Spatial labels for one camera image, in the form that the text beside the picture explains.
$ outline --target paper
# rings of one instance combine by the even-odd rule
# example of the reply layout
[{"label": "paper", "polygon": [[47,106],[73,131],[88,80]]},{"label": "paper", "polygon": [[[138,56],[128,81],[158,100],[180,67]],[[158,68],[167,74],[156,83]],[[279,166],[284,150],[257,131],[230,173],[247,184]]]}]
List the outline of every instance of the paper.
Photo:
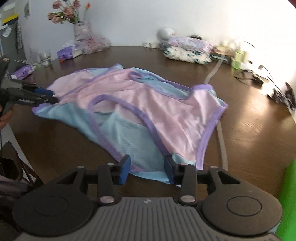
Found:
[{"label": "paper", "polygon": [[11,30],[12,30],[12,28],[8,26],[5,30],[5,32],[2,34],[2,36],[7,38],[10,35]]}]

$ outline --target glass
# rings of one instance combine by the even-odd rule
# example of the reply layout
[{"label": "glass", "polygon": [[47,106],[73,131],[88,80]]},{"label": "glass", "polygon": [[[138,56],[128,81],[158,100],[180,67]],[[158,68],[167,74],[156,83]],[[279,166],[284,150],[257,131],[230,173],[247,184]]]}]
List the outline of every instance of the glass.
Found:
[{"label": "glass", "polygon": [[50,49],[45,51],[44,53],[40,53],[39,57],[44,67],[52,65],[52,55],[50,53]]}]

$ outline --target pink flower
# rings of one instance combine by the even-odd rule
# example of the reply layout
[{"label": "pink flower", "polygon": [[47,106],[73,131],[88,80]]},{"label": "pink flower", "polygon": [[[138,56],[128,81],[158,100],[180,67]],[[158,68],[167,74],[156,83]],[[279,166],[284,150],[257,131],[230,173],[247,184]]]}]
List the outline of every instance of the pink flower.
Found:
[{"label": "pink flower", "polygon": [[67,18],[73,17],[73,8],[65,7],[64,13],[65,13],[65,17],[67,17]]},{"label": "pink flower", "polygon": [[52,4],[52,8],[54,9],[59,9],[60,6],[62,6],[62,3],[60,1],[55,1],[53,4]]},{"label": "pink flower", "polygon": [[60,23],[62,19],[60,17],[53,17],[52,22],[53,23]]},{"label": "pink flower", "polygon": [[55,14],[52,13],[52,12],[49,12],[49,13],[47,14],[48,20],[52,20],[52,19],[54,18],[54,16],[55,16]]},{"label": "pink flower", "polygon": [[78,0],[74,0],[74,2],[73,2],[73,7],[74,7],[75,9],[80,8],[80,7],[81,7],[80,2],[79,2]]}]

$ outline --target dark brown table top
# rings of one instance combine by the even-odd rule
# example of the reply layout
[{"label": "dark brown table top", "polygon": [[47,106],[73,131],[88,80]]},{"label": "dark brown table top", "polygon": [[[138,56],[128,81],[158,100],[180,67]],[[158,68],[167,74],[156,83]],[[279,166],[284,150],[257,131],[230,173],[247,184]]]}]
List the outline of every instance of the dark brown table top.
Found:
[{"label": "dark brown table top", "polygon": [[[47,87],[55,79],[73,71],[110,67],[116,63],[124,68],[146,69],[189,87],[203,83],[216,64],[170,60],[157,49],[111,47],[61,64],[55,60],[51,68],[41,68],[27,80]],[[278,197],[285,168],[296,156],[296,124],[289,111],[254,87],[236,80],[229,65],[222,64],[210,84],[217,96],[229,105],[221,124],[230,173]],[[10,125],[27,159],[45,183],[76,166],[95,169],[113,161],[105,150],[76,129],[57,120],[34,116],[29,107],[18,107]],[[221,165],[216,131],[205,155],[205,168],[212,165]],[[203,199],[206,188],[198,185],[198,189],[199,199]],[[89,195],[95,197],[95,191],[94,186],[90,187]],[[119,196],[176,197],[178,188],[129,175],[126,185],[118,187],[117,191]]]}]

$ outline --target pink fabric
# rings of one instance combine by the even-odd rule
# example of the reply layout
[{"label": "pink fabric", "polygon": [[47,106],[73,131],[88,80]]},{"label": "pink fabric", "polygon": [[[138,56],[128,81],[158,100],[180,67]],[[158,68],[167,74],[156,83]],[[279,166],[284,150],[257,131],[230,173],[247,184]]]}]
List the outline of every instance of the pink fabric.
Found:
[{"label": "pink fabric", "polygon": [[[187,99],[174,99],[160,94],[145,83],[132,80],[133,74],[133,69],[113,69],[105,75],[93,78],[89,72],[83,70],[59,78],[49,89],[58,97],[63,96],[58,104],[74,102],[84,109],[92,108],[90,103],[97,96],[117,97],[149,117],[169,153],[178,153],[187,160],[196,161],[207,126],[209,123],[215,126],[226,107],[221,106],[206,89],[193,88]],[[117,110],[125,113],[125,118],[143,124],[134,113],[123,110],[120,104],[112,101],[101,101],[93,106],[93,110]]]}]

